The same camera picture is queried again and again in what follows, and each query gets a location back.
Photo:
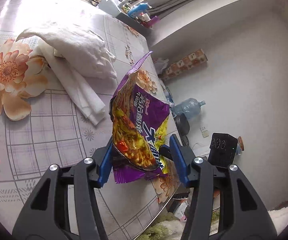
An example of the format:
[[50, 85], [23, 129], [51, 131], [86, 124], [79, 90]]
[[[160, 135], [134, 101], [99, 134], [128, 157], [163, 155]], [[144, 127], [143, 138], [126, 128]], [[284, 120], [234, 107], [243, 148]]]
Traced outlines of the purple noodle snack bag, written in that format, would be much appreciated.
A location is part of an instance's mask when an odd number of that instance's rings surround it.
[[125, 74], [112, 99], [113, 175], [117, 184], [166, 176], [166, 160], [159, 154], [165, 144], [169, 104], [153, 94], [156, 85], [142, 70], [145, 54]]

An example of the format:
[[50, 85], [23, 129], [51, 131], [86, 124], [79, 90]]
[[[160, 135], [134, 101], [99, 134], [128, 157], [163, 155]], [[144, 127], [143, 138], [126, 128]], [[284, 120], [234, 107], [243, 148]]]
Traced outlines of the empty blue water jug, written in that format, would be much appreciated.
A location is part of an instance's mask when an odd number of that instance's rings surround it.
[[175, 105], [172, 108], [172, 113], [174, 116], [184, 114], [187, 120], [194, 119], [201, 112], [201, 107], [206, 105], [205, 101], [198, 101], [194, 98], [189, 98], [183, 102]]

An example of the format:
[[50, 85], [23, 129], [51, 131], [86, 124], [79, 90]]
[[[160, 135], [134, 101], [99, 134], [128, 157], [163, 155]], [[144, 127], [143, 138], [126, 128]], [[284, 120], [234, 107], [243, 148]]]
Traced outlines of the patterned rolled mat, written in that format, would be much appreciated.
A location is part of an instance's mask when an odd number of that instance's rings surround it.
[[188, 70], [195, 68], [202, 63], [207, 62], [207, 56], [202, 49], [198, 49], [187, 56], [183, 57], [181, 60], [172, 63], [169, 67], [164, 69], [159, 75], [162, 81], [172, 79], [174, 77], [187, 72]]

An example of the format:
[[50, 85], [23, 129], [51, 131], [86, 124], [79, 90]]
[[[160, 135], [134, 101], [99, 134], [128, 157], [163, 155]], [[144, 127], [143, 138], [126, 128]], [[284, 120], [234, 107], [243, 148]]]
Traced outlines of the floral bed sheet mattress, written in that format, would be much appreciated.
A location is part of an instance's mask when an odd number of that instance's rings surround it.
[[[147, 40], [124, 23], [82, 0], [0, 0], [0, 45], [48, 18], [77, 20], [105, 41], [116, 57], [116, 79], [89, 79], [109, 104], [131, 65], [148, 52]], [[0, 222], [11, 231], [32, 189], [51, 164], [71, 166], [107, 144], [108, 116], [93, 125], [78, 111], [51, 71], [47, 89], [29, 99], [31, 113], [20, 121], [0, 116]], [[110, 176], [96, 191], [109, 239], [135, 239], [164, 208], [151, 181], [116, 184]]]

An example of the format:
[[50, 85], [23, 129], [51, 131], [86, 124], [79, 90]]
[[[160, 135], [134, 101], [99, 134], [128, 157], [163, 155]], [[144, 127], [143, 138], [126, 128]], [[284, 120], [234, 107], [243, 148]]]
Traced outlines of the white plastic bag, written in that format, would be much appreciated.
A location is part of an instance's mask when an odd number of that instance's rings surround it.
[[154, 67], [156, 69], [157, 74], [161, 74], [163, 70], [167, 68], [168, 64], [169, 59], [158, 58], [154, 60]]

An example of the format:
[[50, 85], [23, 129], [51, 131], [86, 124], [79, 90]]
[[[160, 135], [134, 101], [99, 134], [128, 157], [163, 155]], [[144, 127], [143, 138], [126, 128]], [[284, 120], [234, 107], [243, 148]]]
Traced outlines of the purple cup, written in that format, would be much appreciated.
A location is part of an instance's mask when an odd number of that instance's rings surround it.
[[151, 18], [150, 21], [146, 22], [147, 28], [152, 28], [156, 23], [159, 22], [159, 18], [158, 16], [154, 16], [153, 18]]

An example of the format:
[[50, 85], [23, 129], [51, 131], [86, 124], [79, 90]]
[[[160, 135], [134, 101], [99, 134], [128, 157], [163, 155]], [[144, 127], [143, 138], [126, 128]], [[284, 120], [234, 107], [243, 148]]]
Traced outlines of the blue detergent bottle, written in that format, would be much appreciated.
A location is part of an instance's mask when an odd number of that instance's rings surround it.
[[134, 6], [130, 11], [128, 11], [127, 15], [131, 18], [136, 18], [141, 14], [147, 13], [148, 9], [152, 9], [152, 7], [148, 3], [140, 3], [139, 5]]

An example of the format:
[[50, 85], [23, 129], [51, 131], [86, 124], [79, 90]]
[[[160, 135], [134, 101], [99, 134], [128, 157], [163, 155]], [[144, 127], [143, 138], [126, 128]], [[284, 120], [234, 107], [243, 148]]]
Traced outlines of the white folded towel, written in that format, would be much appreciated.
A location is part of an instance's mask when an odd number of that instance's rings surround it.
[[105, 104], [87, 79], [116, 79], [114, 55], [103, 38], [76, 24], [51, 23], [25, 29], [17, 40], [37, 36], [39, 48], [53, 73], [85, 118], [97, 125], [105, 117]]

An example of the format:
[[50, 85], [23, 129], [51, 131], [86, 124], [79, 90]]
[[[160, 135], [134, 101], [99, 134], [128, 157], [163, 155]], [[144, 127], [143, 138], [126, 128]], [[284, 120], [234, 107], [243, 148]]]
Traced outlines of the grey cabinet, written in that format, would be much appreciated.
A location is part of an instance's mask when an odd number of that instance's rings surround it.
[[144, 27], [140, 23], [138, 23], [133, 18], [129, 17], [118, 5], [120, 4], [119, 0], [101, 0], [98, 3], [98, 8], [107, 14], [111, 15], [112, 17], [120, 20], [121, 22], [125, 23], [129, 27], [132, 27], [137, 32], [139, 32], [144, 37], [147, 37], [151, 30]]

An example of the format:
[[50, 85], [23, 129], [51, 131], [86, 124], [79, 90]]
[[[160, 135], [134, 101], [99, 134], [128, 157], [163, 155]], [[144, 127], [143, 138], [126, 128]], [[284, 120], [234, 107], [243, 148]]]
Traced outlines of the wall power socket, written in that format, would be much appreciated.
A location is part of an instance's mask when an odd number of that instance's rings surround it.
[[207, 138], [209, 136], [209, 132], [205, 126], [201, 126], [200, 131], [201, 131], [203, 138]]

